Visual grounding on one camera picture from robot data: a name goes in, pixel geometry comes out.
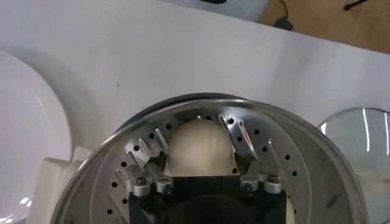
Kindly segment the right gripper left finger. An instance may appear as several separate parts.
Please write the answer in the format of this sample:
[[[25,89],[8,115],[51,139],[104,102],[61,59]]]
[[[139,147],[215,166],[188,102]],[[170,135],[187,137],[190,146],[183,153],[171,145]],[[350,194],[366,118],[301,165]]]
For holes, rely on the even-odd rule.
[[[163,162],[166,155],[161,152],[158,156],[149,158],[141,166],[132,152],[127,152],[131,163],[127,167],[127,191],[136,197],[147,197],[151,192],[152,184],[159,194],[170,194],[174,189],[173,178],[163,172]]]

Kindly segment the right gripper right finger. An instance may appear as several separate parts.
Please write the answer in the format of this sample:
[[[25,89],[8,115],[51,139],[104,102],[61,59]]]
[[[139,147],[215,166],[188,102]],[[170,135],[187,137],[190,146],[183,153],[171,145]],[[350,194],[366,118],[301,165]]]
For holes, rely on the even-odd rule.
[[[282,179],[279,166],[269,166],[262,159],[252,155],[234,154],[239,172],[240,189],[245,194],[254,194],[262,186],[269,194],[279,194],[282,191]]]

